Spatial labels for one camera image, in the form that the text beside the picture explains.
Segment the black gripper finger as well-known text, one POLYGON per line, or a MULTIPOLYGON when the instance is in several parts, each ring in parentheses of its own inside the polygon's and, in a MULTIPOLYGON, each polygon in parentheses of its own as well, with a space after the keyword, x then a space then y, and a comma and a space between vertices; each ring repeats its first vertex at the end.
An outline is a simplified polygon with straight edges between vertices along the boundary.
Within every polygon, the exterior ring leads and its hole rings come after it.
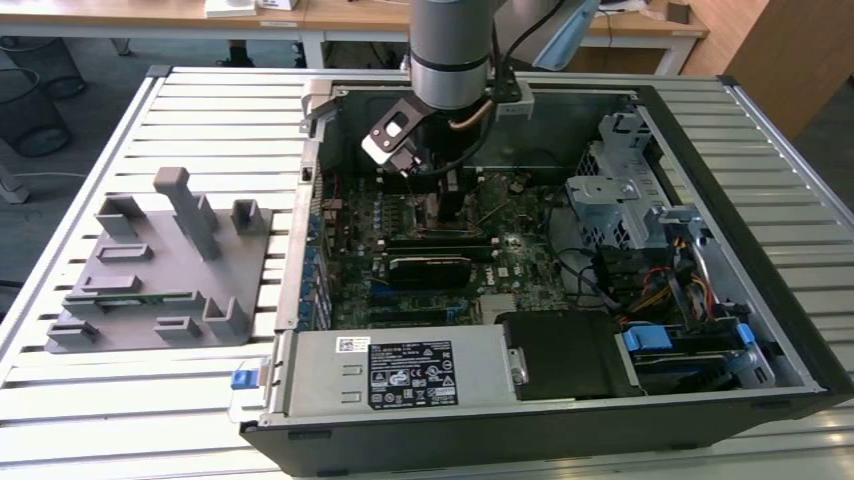
POLYGON ((463 193, 459 190, 443 190, 437 195, 437 226, 443 229, 457 224, 457 214, 463 206, 463 193))

